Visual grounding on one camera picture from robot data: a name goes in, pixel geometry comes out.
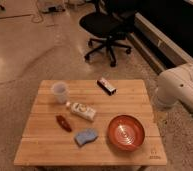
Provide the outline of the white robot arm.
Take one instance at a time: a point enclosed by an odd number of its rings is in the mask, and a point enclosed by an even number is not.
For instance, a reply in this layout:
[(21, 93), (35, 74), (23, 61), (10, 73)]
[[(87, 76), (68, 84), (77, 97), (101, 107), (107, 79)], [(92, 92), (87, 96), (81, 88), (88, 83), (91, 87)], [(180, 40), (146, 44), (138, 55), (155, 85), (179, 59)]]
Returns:
[(154, 103), (172, 108), (181, 101), (193, 109), (193, 64), (186, 63), (161, 72), (157, 78)]

